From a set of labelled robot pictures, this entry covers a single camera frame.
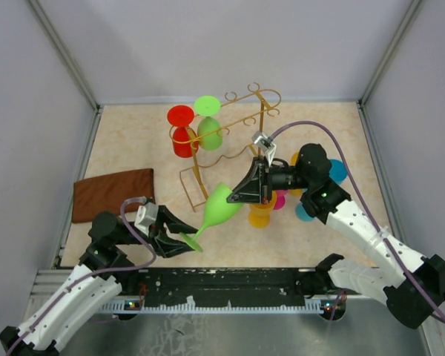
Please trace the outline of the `orange wine glass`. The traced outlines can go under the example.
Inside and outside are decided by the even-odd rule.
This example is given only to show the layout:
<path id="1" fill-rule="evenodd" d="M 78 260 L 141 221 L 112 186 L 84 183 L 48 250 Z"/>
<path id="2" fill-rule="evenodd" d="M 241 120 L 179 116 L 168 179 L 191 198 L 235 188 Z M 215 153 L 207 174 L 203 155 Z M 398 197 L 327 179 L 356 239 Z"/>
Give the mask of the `orange wine glass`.
<path id="1" fill-rule="evenodd" d="M 255 228 L 265 228 L 270 223 L 270 214 L 274 210 L 277 203 L 277 194 L 273 191 L 271 193 L 271 200 L 264 204 L 250 205 L 248 214 L 248 221 L 251 226 Z"/>
<path id="2" fill-rule="evenodd" d="M 296 164 L 297 158 L 298 158 L 298 153 L 294 153 L 291 156 L 291 165 L 295 165 Z M 294 197 L 300 198 L 301 195 L 303 194 L 303 192 L 304 192 L 304 189 L 303 188 L 299 188 L 299 189 L 290 190 L 289 194 L 294 196 Z"/>

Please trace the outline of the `magenta wine glass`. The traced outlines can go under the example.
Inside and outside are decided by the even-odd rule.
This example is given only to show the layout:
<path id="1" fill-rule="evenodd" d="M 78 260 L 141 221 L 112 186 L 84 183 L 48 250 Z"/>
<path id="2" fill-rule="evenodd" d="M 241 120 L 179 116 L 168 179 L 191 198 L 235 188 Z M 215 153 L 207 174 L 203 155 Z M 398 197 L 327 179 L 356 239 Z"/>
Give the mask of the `magenta wine glass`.
<path id="1" fill-rule="evenodd" d="M 285 191 L 275 191 L 276 193 L 276 203 L 274 204 L 274 210 L 280 210 L 286 204 L 286 192 Z"/>

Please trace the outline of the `light blue wine glass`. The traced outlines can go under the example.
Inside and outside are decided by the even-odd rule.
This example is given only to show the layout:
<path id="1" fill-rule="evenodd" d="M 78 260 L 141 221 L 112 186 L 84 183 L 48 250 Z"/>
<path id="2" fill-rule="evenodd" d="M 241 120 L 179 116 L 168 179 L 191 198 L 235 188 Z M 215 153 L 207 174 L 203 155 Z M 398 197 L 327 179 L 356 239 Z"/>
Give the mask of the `light blue wine glass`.
<path id="1" fill-rule="evenodd" d="M 303 205 L 301 203 L 299 203 L 296 206 L 295 214 L 299 220 L 304 221 L 304 222 L 311 222 L 314 220 L 314 217 L 311 217 L 308 215 L 308 213 L 306 212 L 305 208 L 303 207 Z"/>

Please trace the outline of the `red wine glass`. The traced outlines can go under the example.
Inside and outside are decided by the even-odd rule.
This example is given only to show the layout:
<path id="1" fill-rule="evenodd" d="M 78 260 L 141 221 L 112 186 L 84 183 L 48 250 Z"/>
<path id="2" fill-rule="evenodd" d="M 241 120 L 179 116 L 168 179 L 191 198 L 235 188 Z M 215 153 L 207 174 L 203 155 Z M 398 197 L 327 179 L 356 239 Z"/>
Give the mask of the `red wine glass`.
<path id="1" fill-rule="evenodd" d="M 174 127 L 171 137 L 174 153 L 180 158 L 192 157 L 193 148 L 188 142 L 190 139 L 188 128 L 195 134 L 194 130 L 190 128 L 190 124 L 194 120 L 192 108 L 187 105 L 173 106 L 167 113 L 167 120 Z"/>

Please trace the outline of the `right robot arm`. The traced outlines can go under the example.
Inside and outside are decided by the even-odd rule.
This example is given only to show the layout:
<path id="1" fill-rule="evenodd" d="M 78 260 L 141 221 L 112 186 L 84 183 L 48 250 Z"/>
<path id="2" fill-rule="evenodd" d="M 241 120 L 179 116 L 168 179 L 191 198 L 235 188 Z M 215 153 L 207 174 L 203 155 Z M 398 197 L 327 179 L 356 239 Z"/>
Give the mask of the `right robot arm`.
<path id="1" fill-rule="evenodd" d="M 316 269 L 317 287 L 331 294 L 348 289 L 384 304 L 393 317 L 410 329 L 440 315 L 445 301 L 445 260 L 426 257 L 377 228 L 366 211 L 330 176 L 331 161 L 319 144 L 304 145 L 294 165 L 279 161 L 270 166 L 261 156 L 228 196 L 229 203 L 271 201 L 272 191 L 301 189 L 302 206 L 310 217 L 333 228 L 354 243 L 374 268 L 331 254 Z"/>

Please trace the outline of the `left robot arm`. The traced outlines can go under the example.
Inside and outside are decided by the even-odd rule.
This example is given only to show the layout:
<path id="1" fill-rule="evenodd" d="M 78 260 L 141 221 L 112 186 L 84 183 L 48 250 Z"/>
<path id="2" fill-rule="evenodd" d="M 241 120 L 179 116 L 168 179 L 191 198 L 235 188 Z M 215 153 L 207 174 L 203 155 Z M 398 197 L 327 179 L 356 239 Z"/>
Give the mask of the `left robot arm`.
<path id="1" fill-rule="evenodd" d="M 97 214 L 88 232 L 91 242 L 63 284 L 26 321 L 1 331 L 6 354 L 58 355 L 103 304 L 138 289 L 141 270 L 158 257 L 191 251 L 172 234 L 196 232 L 152 202 L 139 207 L 133 222 L 109 211 Z"/>

